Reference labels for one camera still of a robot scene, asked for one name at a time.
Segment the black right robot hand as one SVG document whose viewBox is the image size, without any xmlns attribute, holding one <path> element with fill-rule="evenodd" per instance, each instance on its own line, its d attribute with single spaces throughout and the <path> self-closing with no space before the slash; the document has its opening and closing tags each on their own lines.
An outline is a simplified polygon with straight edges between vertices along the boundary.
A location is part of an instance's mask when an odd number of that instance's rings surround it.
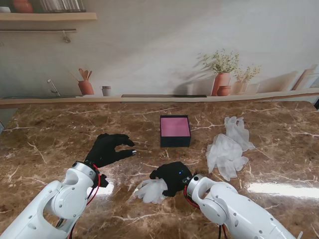
<svg viewBox="0 0 319 239">
<path fill-rule="evenodd" d="M 191 180 L 192 173 L 182 162 L 163 164 L 150 174 L 150 179 L 163 179 L 167 189 L 163 195 L 174 197 L 177 192 L 182 191 L 185 185 Z"/>
</svg>

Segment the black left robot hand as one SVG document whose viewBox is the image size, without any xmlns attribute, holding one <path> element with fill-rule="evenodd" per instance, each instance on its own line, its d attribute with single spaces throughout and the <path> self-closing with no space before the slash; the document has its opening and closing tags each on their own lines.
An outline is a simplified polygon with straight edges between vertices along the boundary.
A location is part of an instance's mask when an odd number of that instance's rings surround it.
<svg viewBox="0 0 319 239">
<path fill-rule="evenodd" d="M 136 154 L 133 149 L 116 151 L 115 148 L 120 145 L 135 146 L 125 134 L 101 134 L 95 140 L 84 162 L 101 168 Z"/>
</svg>

